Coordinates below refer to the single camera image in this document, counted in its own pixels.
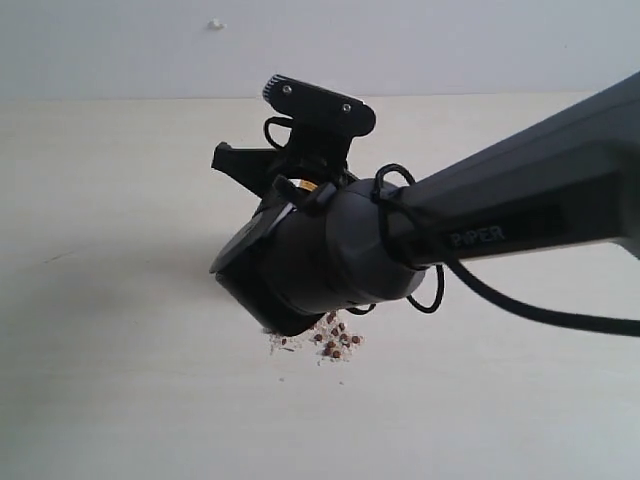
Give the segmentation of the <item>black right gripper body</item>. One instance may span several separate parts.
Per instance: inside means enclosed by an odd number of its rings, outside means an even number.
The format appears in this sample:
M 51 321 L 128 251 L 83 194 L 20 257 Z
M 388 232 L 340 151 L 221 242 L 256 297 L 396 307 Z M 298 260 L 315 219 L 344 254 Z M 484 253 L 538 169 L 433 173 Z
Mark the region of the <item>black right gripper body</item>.
M 263 133 L 270 146 L 249 151 L 249 178 L 254 184 L 252 192 L 260 198 L 260 210 L 279 202 L 273 191 L 279 175 L 296 180 L 301 192 L 327 182 L 340 188 L 357 180 L 347 156 L 352 141 L 360 136 L 358 119 L 270 117 L 263 124 Z

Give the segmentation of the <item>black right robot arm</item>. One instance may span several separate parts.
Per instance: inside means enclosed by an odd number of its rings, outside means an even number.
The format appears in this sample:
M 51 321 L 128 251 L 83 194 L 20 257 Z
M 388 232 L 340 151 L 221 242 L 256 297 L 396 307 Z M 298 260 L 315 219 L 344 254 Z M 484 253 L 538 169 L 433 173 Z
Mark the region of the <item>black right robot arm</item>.
M 396 163 L 356 177 L 369 134 L 362 101 L 276 75 L 263 90 L 288 141 L 219 144 L 212 159 L 260 202 L 211 266 L 261 325 L 296 336 L 325 314 L 410 299 L 425 272 L 454 273 L 528 320 L 635 337 L 635 320 L 535 307 L 488 286 L 466 261 L 611 242 L 639 251 L 639 79 L 631 76 L 423 180 Z

